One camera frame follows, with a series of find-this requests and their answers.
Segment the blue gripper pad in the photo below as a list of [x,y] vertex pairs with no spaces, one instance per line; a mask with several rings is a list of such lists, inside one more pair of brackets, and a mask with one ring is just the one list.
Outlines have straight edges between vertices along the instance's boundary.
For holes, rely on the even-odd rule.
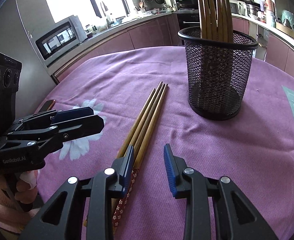
[[133,166],[134,150],[133,146],[129,145],[125,153],[124,159],[122,161],[120,171],[119,171],[119,184],[123,187],[122,193],[123,197],[128,192],[128,187],[131,179],[131,171]]
[[171,151],[169,143],[164,146],[164,161],[166,166],[167,178],[170,192],[173,197],[177,196],[177,183],[179,182],[179,170],[173,152]]

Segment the microwave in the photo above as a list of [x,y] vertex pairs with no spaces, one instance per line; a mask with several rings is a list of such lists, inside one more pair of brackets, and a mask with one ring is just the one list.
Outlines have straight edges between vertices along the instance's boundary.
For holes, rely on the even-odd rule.
[[71,15],[50,28],[51,30],[42,37],[38,39],[34,37],[36,40],[34,49],[47,67],[87,38],[78,16]]

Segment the finger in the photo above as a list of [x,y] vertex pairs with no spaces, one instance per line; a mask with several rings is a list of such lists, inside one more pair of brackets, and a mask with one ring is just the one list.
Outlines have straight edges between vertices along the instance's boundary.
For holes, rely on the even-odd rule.
[[0,175],[0,188],[1,189],[7,189],[8,188],[5,177],[3,175]]
[[19,192],[23,192],[23,191],[26,191],[30,188],[30,184],[23,181],[22,179],[20,179],[18,182],[17,182],[17,191]]
[[24,192],[17,192],[15,194],[15,199],[21,201],[21,203],[30,204],[36,199],[37,193],[38,189],[35,187]]

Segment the basket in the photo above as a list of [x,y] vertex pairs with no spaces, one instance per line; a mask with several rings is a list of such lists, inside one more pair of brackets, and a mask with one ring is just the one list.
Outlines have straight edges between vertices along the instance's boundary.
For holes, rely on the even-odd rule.
[[200,27],[178,32],[185,41],[188,102],[202,117],[227,120],[238,114],[258,43],[239,31],[234,43],[200,38]]

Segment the kitchen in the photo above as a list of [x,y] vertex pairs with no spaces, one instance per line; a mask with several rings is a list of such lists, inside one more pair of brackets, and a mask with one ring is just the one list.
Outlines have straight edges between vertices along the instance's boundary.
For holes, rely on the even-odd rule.
[[[294,76],[294,6],[289,0],[230,0],[230,5],[234,29],[259,42],[254,57]],[[16,6],[41,72],[51,79],[49,88],[92,57],[182,46],[177,32],[199,25],[197,0],[16,0]],[[49,88],[28,107],[34,110]]]

